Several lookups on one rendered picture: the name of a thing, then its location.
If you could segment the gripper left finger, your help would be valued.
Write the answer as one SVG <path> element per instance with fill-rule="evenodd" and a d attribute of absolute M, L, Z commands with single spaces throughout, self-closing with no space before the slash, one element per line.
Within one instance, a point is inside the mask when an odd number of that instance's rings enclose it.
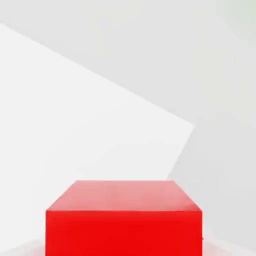
<path fill-rule="evenodd" d="M 36 239 L 34 241 L 27 242 L 10 250 L 4 251 L 3 256 L 46 256 L 45 241 L 43 239 Z"/>

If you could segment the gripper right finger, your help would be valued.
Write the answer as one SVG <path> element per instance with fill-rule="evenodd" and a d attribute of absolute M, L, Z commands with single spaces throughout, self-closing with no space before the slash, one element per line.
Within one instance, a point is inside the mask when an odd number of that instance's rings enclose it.
<path fill-rule="evenodd" d="M 202 239 L 202 256 L 243 256 L 243 252 L 229 243 L 204 237 Z"/>

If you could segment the small red cube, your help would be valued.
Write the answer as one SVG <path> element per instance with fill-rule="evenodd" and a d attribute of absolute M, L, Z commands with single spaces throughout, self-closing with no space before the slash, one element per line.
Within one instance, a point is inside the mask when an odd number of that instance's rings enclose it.
<path fill-rule="evenodd" d="M 203 256 L 202 210 L 170 180 L 78 180 L 45 212 L 45 256 Z"/>

